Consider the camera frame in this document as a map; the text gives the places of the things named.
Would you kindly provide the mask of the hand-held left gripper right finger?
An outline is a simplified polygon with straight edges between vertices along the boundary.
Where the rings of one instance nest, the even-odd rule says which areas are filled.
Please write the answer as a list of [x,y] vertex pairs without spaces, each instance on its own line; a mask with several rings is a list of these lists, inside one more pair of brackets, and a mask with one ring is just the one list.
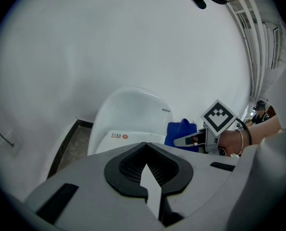
[[180,194],[167,197],[173,212],[187,218],[202,207],[231,175],[231,171],[211,166],[219,162],[235,166],[239,159],[231,156],[219,156],[190,152],[164,144],[155,143],[156,146],[187,160],[193,167],[193,177],[187,187]]

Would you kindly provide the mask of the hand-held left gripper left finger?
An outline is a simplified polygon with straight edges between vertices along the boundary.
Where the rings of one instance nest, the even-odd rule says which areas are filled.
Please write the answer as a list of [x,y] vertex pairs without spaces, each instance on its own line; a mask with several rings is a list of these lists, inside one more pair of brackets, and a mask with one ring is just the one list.
[[[25,200],[32,211],[29,221],[39,231],[158,231],[162,223],[152,214],[143,198],[120,195],[104,177],[105,165],[133,144],[81,158],[34,189]],[[77,191],[50,224],[36,212],[65,183]]]

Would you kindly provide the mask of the person's right hand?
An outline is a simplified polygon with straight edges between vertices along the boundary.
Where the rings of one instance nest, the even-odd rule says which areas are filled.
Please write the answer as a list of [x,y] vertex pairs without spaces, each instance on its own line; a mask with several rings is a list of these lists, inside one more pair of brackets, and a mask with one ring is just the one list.
[[227,156],[240,154],[244,147],[244,138],[239,130],[226,130],[220,135],[218,145],[224,149]]

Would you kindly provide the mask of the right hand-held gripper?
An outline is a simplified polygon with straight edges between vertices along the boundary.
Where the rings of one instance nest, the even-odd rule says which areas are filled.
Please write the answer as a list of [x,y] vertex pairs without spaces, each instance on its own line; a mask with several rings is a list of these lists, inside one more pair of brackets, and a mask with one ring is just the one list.
[[204,147],[207,154],[225,155],[219,147],[221,134],[236,120],[236,114],[220,100],[216,100],[202,115],[204,129],[174,140],[175,147]]

